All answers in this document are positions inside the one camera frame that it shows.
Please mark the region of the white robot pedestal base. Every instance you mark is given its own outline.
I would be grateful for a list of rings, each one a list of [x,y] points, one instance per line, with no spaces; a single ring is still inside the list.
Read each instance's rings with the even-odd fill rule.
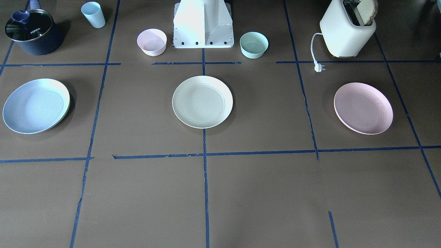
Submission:
[[[223,49],[234,46],[231,6],[223,0],[181,0],[174,6],[173,47]]]

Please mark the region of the pink bowl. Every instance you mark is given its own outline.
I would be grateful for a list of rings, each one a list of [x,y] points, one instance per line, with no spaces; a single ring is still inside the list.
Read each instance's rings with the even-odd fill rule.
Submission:
[[[137,45],[149,56],[158,56],[164,53],[166,44],[167,36],[159,29],[144,30],[137,37]]]

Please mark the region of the cream plate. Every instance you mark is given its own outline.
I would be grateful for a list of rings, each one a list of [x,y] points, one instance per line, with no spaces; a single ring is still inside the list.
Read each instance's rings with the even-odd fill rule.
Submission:
[[[176,117],[187,126],[212,128],[224,122],[233,109],[233,94],[221,80],[194,76],[184,80],[172,96]]]

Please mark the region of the light blue cup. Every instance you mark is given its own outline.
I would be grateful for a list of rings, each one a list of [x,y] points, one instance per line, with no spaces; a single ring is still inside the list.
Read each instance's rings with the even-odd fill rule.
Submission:
[[[81,7],[82,14],[94,28],[101,28],[105,25],[104,14],[98,2],[90,1]]]

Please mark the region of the green bowl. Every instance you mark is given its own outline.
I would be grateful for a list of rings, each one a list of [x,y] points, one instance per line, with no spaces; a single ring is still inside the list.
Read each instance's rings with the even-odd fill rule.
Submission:
[[[247,32],[239,40],[242,54],[249,59],[260,58],[268,49],[269,41],[259,32]]]

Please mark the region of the pink plate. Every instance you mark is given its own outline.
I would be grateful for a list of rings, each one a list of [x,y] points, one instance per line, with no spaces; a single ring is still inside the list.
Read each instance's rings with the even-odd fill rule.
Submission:
[[[376,135],[393,123],[393,109],[388,98],[365,83],[348,83],[334,96],[334,110],[339,120],[354,132]]]

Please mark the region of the cream toaster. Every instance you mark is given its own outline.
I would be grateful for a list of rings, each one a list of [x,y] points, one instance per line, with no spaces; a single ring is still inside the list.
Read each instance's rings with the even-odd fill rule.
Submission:
[[[357,11],[360,0],[332,0],[320,21],[329,52],[336,58],[358,55],[376,30],[376,22],[364,26]]]

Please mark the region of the green plate under blue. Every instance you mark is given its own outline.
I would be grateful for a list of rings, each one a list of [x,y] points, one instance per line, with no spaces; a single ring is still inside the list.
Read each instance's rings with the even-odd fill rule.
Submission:
[[[70,93],[66,91],[46,91],[43,106],[44,131],[55,127],[67,115],[71,105]]]

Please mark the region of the bread slice in toaster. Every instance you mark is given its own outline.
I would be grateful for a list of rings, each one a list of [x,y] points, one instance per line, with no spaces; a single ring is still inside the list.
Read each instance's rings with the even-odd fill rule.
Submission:
[[[364,26],[370,26],[378,12],[378,0],[361,0],[357,5],[357,11]]]

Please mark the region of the dark blue pot with lid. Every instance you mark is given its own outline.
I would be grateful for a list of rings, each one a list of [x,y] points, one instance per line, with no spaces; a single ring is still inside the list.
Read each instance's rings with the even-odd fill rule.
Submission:
[[[64,33],[52,15],[41,8],[39,0],[30,0],[28,10],[17,10],[5,24],[5,34],[25,52],[46,55],[64,41]]]

